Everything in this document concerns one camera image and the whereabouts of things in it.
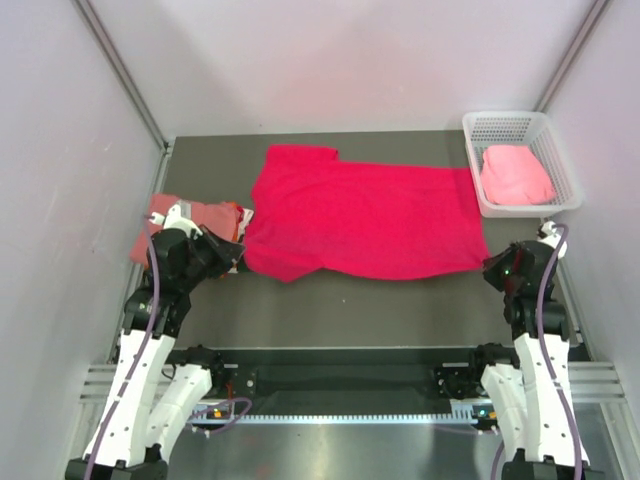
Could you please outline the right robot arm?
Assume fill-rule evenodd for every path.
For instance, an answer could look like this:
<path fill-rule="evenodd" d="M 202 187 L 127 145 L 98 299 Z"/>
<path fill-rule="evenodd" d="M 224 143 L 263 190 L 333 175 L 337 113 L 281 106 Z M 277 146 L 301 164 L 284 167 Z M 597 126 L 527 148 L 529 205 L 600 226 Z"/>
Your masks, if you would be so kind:
<path fill-rule="evenodd" d="M 483 277 L 504 295 L 513 348 L 477 348 L 466 380 L 491 400 L 502 436 L 500 479 L 602 479 L 583 446 L 568 376 L 569 322 L 554 300 L 563 236 L 513 243 L 486 260 Z"/>

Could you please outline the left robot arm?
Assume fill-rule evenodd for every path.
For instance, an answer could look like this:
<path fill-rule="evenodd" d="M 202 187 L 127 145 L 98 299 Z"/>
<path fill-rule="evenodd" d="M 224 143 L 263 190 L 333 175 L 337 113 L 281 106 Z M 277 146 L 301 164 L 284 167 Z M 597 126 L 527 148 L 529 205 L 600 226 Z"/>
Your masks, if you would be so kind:
<path fill-rule="evenodd" d="M 177 352 L 174 345 L 191 292 L 226 274 L 244 246 L 206 227 L 144 234 L 148 267 L 123 307 L 105 409 L 82 456 L 68 462 L 68 479 L 166 478 L 173 447 L 196 405 L 226 387 L 219 353 L 202 346 Z"/>

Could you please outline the magenta t shirt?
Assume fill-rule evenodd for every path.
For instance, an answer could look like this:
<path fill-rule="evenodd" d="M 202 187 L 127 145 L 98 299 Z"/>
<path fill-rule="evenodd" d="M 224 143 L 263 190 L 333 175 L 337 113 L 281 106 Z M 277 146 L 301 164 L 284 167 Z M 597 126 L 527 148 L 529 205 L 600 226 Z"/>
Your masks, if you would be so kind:
<path fill-rule="evenodd" d="M 251 191 L 245 262 L 292 282 L 318 270 L 405 281 L 481 268 L 490 252 L 467 168 L 343 161 L 272 145 Z"/>

